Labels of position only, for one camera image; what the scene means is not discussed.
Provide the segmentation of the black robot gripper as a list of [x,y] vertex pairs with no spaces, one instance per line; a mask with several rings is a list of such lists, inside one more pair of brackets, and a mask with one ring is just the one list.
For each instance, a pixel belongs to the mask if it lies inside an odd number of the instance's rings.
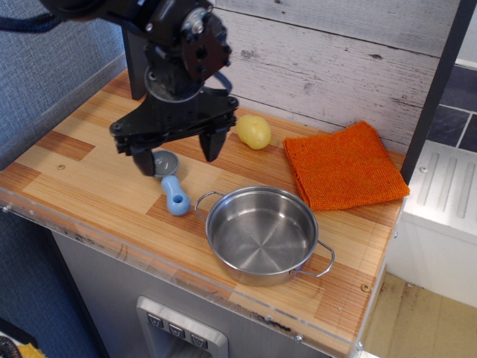
[[207,162],[218,158],[227,132],[236,124],[237,98],[227,88],[194,86],[183,98],[171,97],[159,81],[159,73],[148,67],[148,91],[144,101],[110,126],[118,153],[132,155],[144,176],[155,175],[152,149],[166,142],[199,136]]

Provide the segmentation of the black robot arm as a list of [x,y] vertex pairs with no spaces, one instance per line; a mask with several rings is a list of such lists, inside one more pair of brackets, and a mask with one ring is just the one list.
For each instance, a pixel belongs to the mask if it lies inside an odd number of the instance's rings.
[[117,151],[145,176],[155,174],[153,150],[198,136],[207,161],[217,159],[239,106],[221,74],[232,49],[209,1],[44,1],[61,20],[103,19],[145,41],[147,94],[110,126]]

